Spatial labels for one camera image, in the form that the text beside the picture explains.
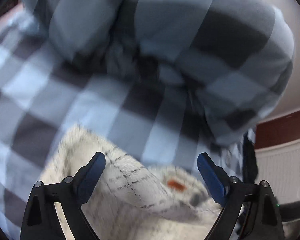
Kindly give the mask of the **cream fuzzy checked garment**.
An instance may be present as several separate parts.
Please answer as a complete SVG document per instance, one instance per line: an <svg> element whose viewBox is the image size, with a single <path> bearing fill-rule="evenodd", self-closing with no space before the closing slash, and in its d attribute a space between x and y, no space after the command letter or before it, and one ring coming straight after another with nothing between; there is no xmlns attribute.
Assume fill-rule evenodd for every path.
<svg viewBox="0 0 300 240"><path fill-rule="evenodd" d="M204 239L221 206L172 165L145 167L105 138L74 126L43 169L45 184L73 176L96 152L106 167L82 211L100 239Z"/></svg>

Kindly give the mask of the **dark red wooden headboard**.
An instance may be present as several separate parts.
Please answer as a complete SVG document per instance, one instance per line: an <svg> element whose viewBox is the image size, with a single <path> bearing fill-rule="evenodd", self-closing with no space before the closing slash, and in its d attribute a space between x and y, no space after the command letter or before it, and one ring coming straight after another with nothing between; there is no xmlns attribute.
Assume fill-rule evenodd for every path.
<svg viewBox="0 0 300 240"><path fill-rule="evenodd" d="M255 148L282 145L300 139L300 110L257 125Z"/></svg>

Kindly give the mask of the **blue grey checkered bedsheet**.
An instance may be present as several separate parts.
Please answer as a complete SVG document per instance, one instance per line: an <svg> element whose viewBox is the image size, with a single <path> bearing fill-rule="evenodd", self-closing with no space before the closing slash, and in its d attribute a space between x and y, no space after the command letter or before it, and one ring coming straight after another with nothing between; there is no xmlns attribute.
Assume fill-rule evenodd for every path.
<svg viewBox="0 0 300 240"><path fill-rule="evenodd" d="M143 165L174 164L195 177L206 152L243 176L242 145L208 143L181 89L73 72L36 19L14 14L0 30L0 227L19 239L26 201L64 133L79 124Z"/></svg>

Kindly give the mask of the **blue grey checkered pillow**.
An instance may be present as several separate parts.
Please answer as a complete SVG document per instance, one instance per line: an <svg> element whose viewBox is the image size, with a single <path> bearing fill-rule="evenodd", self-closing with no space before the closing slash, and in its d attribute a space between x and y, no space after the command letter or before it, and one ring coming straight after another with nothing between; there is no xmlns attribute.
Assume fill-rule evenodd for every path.
<svg viewBox="0 0 300 240"><path fill-rule="evenodd" d="M80 72L185 87L226 146L270 114L293 69L294 37L263 0L21 0Z"/></svg>

